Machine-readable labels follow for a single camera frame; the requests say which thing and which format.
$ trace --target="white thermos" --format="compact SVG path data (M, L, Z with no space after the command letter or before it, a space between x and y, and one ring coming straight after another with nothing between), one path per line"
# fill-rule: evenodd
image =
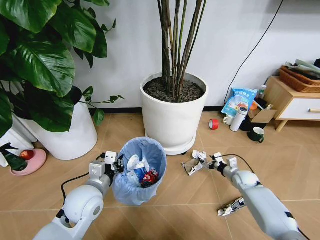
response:
M242 124L242 122L244 121L244 119L246 118L248 113L248 109L245 107L240 107L238 112L236 113L232 124L230 126L230 130L231 131L238 131L238 129L240 128L240 125Z

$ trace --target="red soda can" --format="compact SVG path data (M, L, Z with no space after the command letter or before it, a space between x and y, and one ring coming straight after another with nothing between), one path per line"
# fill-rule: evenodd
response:
M155 169L151 169L151 171L148 171L141 182L142 188L148 188L151 185L155 184L158 181L159 174Z

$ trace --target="wicker basket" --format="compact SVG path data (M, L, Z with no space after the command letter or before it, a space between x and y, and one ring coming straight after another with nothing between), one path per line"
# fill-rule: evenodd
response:
M282 66L281 69L288 73L289 75L293 76L294 78L298 79L300 82L303 82L307 85L313 85L313 86L320 86L320 80L312 80L306 76L303 76L302 74L299 74L297 72L291 71L286 66Z
M297 92L320 93L320 86L305 84L302 81L296 79L294 76L290 75L287 71L284 71L282 67L279 69L279 72L280 80Z

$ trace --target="pink plate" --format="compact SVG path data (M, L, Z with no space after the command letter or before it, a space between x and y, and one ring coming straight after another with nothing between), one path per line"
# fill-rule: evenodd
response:
M47 154L42 149L33 149L34 156L30 160L27 160L26 162L28 165L26 168L22 171L15 171L11 169L11 174L15 176L26 176L33 174L35 171L37 171L39 168L45 164L47 159Z

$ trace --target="trash can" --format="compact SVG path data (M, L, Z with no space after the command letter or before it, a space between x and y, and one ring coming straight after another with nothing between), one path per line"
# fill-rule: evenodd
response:
M124 145L119 153L119 156L121 155L123 155L124 171L115 176L112 184L115 199L123 204L135 206L148 202L156 195L166 173L167 157L164 148L154 139L137 137ZM158 172L158 181L155 184L142 188L129 180L127 164L133 155L138 155L141 160L146 159L150 169L155 169Z

